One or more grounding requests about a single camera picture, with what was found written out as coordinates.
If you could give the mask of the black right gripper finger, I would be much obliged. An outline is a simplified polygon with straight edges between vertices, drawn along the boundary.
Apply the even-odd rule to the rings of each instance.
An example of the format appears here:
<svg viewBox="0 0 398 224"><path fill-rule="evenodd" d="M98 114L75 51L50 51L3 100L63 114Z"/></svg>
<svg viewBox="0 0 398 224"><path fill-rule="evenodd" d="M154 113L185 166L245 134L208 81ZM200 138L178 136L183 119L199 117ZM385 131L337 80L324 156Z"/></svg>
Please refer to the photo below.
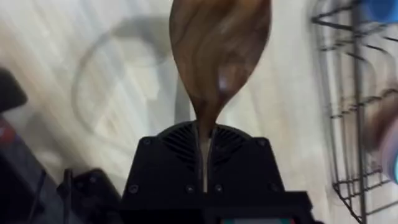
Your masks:
<svg viewBox="0 0 398 224"><path fill-rule="evenodd" d="M270 141L217 125L208 159L208 191L237 195L285 190Z"/></svg>

